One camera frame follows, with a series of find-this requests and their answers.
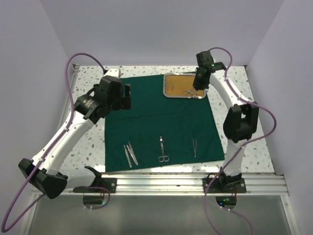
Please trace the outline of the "green surgical drape cloth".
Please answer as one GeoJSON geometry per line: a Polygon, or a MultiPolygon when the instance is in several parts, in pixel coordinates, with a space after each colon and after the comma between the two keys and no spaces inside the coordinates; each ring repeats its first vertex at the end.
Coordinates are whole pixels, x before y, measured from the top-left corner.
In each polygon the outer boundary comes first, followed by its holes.
{"type": "Polygon", "coordinates": [[[163,95],[162,75],[128,77],[122,81],[131,86],[131,109],[112,111],[105,118],[107,172],[224,160],[208,98],[167,98],[163,95]],[[168,162],[158,161],[160,137],[168,162]],[[197,140],[196,158],[193,139],[197,140]],[[138,165],[127,148],[129,142],[138,165]],[[128,150],[132,168],[123,145],[128,150]]]}

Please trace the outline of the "steel surgical scissors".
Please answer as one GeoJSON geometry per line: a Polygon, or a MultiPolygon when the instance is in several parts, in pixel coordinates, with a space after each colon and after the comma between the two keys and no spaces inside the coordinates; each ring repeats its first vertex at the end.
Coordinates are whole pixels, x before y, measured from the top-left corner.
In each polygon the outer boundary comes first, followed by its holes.
{"type": "Polygon", "coordinates": [[[165,155],[164,142],[163,142],[163,138],[162,137],[160,137],[160,148],[161,148],[161,156],[158,158],[158,161],[160,163],[168,162],[169,161],[169,157],[167,155],[165,155]]]}

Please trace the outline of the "steel hemostat forceps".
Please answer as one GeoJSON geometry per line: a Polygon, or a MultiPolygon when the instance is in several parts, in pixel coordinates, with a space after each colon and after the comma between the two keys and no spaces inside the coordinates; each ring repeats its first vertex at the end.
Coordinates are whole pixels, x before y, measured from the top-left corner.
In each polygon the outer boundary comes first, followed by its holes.
{"type": "Polygon", "coordinates": [[[197,96],[198,92],[194,88],[192,88],[190,90],[184,90],[183,94],[184,95],[189,95],[191,97],[195,97],[195,96],[197,96]]]}

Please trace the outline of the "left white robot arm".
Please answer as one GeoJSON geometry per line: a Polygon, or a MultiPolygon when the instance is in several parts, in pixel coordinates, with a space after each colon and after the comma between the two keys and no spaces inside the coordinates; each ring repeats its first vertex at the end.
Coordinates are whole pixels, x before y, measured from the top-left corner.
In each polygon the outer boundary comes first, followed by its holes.
{"type": "Polygon", "coordinates": [[[77,98],[65,123],[43,150],[19,163],[27,181],[49,199],[68,188],[87,188],[97,192],[101,173],[90,166],[62,174],[60,168],[78,141],[100,119],[115,110],[131,108],[131,86],[120,78],[105,75],[86,94],[77,98]]]}

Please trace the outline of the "steel tweezers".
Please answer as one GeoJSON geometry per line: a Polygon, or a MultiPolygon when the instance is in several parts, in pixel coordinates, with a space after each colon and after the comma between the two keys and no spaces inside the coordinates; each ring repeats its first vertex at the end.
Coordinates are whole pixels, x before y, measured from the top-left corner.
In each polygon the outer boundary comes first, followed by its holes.
{"type": "Polygon", "coordinates": [[[193,139],[194,158],[197,156],[197,140],[193,139]]]}

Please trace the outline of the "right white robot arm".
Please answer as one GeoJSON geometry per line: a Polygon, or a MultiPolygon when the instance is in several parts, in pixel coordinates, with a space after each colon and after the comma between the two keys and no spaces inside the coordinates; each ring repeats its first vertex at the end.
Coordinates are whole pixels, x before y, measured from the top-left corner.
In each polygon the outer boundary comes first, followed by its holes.
{"type": "Polygon", "coordinates": [[[242,161],[245,141],[256,132],[259,108],[248,103],[246,97],[227,75],[228,68],[215,62],[210,51],[196,54],[198,67],[193,82],[196,91],[214,87],[227,107],[223,132],[227,138],[224,163],[216,176],[207,177],[207,190],[229,192],[242,183],[242,161]]]}

